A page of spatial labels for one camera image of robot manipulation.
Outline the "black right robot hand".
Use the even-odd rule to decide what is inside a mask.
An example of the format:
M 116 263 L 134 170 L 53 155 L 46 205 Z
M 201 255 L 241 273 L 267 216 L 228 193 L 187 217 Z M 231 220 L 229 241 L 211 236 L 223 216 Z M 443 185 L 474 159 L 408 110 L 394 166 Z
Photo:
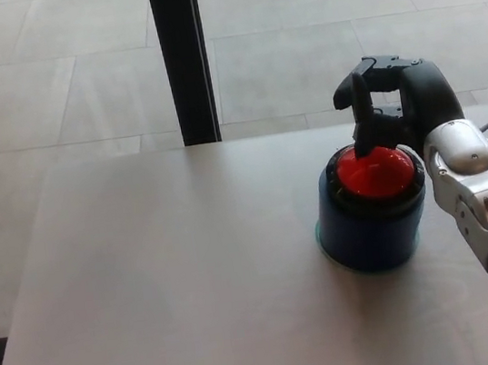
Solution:
M 334 108 L 354 118 L 355 156 L 377 147 L 423 151 L 426 136 L 463 110 L 437 65 L 424 59 L 373 55 L 361 59 L 335 89 Z

